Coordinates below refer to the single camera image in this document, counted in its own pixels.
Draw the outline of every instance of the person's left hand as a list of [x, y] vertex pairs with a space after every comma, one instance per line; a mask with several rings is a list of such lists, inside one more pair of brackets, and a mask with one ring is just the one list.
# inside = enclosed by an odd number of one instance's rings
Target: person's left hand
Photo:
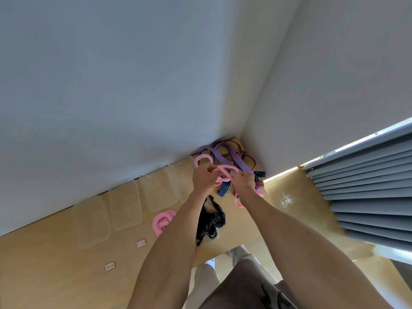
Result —
[[193, 191], [207, 195], [215, 187], [220, 176], [218, 167], [212, 163], [204, 163], [193, 172]]

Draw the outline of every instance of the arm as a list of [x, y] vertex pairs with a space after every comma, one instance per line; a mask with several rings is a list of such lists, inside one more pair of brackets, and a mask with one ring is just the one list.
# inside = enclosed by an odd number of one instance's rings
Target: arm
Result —
[[211, 163], [193, 173], [194, 190], [156, 240], [137, 277], [128, 309], [182, 308], [189, 292], [200, 210], [218, 171]]
[[243, 206], [299, 305], [307, 309], [392, 308], [341, 250], [259, 197], [253, 175], [231, 175]]

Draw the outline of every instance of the hand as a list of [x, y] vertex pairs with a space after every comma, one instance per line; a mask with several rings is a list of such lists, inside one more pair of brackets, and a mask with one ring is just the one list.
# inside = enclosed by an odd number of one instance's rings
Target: hand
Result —
[[255, 176], [252, 173], [246, 171], [237, 173], [232, 171], [230, 175], [233, 178], [232, 183], [240, 197], [249, 190], [255, 190]]
[[197, 167], [193, 172], [193, 191], [207, 196], [220, 176], [220, 171], [217, 169], [218, 167], [212, 163], [204, 163]]

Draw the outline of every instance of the leg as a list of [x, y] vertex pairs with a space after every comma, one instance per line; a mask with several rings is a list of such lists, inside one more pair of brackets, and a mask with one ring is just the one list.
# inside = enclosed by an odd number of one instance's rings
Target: leg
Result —
[[270, 272], [260, 264], [259, 260], [255, 256], [253, 256], [245, 249], [245, 246], [243, 244], [235, 247], [234, 249], [229, 250], [228, 253], [230, 258], [232, 259], [233, 266], [235, 266], [242, 259], [252, 260], [255, 262], [260, 272], [262, 272], [262, 274], [271, 284], [277, 283], [277, 280], [273, 277], [273, 275], [271, 275]]
[[219, 286], [213, 262], [210, 260], [196, 268], [194, 287], [186, 300], [186, 309], [198, 309], [202, 302]]

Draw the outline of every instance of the label sticker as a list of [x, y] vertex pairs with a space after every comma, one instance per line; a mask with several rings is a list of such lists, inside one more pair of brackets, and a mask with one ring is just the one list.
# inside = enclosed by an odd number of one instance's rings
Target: label sticker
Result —
[[116, 268], [116, 264], [114, 261], [108, 263], [107, 265], [104, 265], [104, 270], [106, 270], [106, 272], [113, 270], [114, 268]]
[[141, 248], [145, 245], [146, 245], [146, 240], [145, 239], [142, 239], [142, 240], [136, 242], [136, 247], [137, 248]]

